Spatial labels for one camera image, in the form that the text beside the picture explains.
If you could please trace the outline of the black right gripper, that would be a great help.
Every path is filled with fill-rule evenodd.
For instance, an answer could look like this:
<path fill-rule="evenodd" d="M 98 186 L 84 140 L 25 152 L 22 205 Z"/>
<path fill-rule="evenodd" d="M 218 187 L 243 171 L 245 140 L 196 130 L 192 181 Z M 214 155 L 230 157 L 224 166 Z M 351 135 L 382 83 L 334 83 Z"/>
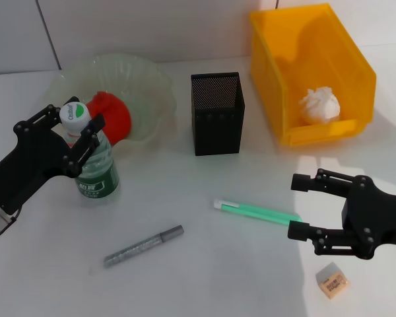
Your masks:
<path fill-rule="evenodd" d="M 318 256 L 374 257 L 377 247 L 396 245 L 396 195 L 381 191 L 368 176 L 354 177 L 319 168 L 311 178 L 293 174 L 291 190 L 347 195 L 342 210 L 344 230 L 313 227 L 309 223 L 290 221 L 288 238 L 311 240 Z"/>

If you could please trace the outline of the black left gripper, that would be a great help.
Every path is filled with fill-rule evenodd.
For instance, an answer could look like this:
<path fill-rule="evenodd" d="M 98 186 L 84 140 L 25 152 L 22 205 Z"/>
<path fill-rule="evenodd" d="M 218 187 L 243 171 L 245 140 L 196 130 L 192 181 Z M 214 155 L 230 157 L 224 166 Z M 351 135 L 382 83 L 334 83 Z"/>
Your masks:
<path fill-rule="evenodd" d="M 0 208 L 6 214 L 14 214 L 49 179 L 78 177 L 100 145 L 98 132 L 105 126 L 102 114 L 92 118 L 69 147 L 64 138 L 51 130 L 61 123 L 60 110 L 61 107 L 48 104 L 13 127 L 15 133 L 20 133 L 17 145 L 0 161 Z"/>

